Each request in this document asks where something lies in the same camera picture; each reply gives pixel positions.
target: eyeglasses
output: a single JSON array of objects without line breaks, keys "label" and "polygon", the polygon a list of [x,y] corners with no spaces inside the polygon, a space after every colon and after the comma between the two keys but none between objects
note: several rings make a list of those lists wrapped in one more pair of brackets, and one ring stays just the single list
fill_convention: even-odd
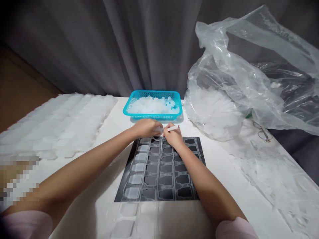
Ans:
[{"label": "eyeglasses", "polygon": [[271,133],[267,129],[261,127],[255,121],[253,121],[253,126],[256,127],[257,129],[260,129],[260,131],[258,132],[259,138],[263,139],[265,142],[268,142],[268,143],[271,142],[271,140],[273,139],[273,136],[271,135]]}]

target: white table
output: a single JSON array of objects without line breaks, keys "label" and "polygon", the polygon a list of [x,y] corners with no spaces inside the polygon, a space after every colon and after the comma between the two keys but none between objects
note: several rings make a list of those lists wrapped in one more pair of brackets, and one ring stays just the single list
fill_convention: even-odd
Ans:
[{"label": "white table", "polygon": [[[117,97],[117,99],[118,102],[100,129],[96,146],[134,125],[134,120],[122,112],[128,98]],[[239,168],[231,161],[233,157],[231,154],[242,149],[244,143],[252,139],[261,140],[257,136],[258,129],[252,126],[250,119],[244,121],[240,137],[226,143],[211,140],[200,133],[187,120],[185,112],[183,117],[175,123],[181,126],[183,136],[200,137],[207,168],[234,197],[261,239],[298,238],[291,232],[278,211],[272,209],[271,204],[248,183]],[[282,154],[291,157],[275,139],[271,144],[265,143],[265,145],[276,148]],[[116,162],[77,198],[51,238],[110,238],[111,230],[119,217],[121,204],[113,201],[131,147],[132,145],[128,146],[117,157]],[[79,155],[81,154],[76,154],[72,159],[42,160],[37,170],[33,170],[30,176],[41,182]],[[138,214],[133,228],[133,230],[143,231],[138,238],[168,238],[167,235],[163,235],[165,231],[171,235],[171,238],[211,238],[212,236],[212,233],[207,231],[209,230],[208,221],[198,202],[146,202],[140,207],[142,207],[142,213]],[[195,224],[199,225],[199,228],[194,229],[193,227],[197,227],[194,226]],[[185,233],[171,234],[178,230],[184,230]]]}]

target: clear plastic bag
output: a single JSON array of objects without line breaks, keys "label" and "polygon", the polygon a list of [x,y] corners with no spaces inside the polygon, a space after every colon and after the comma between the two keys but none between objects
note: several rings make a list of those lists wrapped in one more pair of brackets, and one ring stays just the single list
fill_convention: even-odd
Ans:
[{"label": "clear plastic bag", "polygon": [[[278,24],[266,6],[240,19],[197,22],[195,31],[206,50],[188,73],[185,110],[205,134],[220,141],[235,137],[252,109],[265,128],[319,135],[318,49]],[[207,91],[233,101],[227,112],[238,116],[237,124],[215,123],[222,114],[212,102],[198,110],[198,96]]]}]

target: small tool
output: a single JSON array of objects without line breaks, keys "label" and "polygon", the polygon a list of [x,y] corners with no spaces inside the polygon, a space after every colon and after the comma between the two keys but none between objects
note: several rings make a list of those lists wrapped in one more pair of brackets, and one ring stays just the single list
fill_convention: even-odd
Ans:
[{"label": "small tool", "polygon": [[171,131],[171,130],[178,129],[178,128],[179,128],[179,125],[176,125],[176,126],[168,128],[167,131]]}]

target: plastic basket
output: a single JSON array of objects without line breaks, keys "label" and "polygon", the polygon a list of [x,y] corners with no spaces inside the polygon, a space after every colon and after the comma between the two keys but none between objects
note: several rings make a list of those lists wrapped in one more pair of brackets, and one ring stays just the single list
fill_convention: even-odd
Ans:
[{"label": "plastic basket", "polygon": [[[157,97],[161,99],[165,97],[166,99],[170,96],[172,100],[175,101],[175,107],[179,107],[178,114],[129,114],[127,113],[127,109],[129,105],[133,102],[137,101],[141,97],[152,96],[153,98]],[[133,119],[157,119],[157,120],[175,120],[179,115],[183,112],[182,103],[180,101],[180,95],[176,91],[148,91],[148,90],[137,90],[133,91],[129,100],[127,101],[123,113],[127,116],[131,116]]]}]

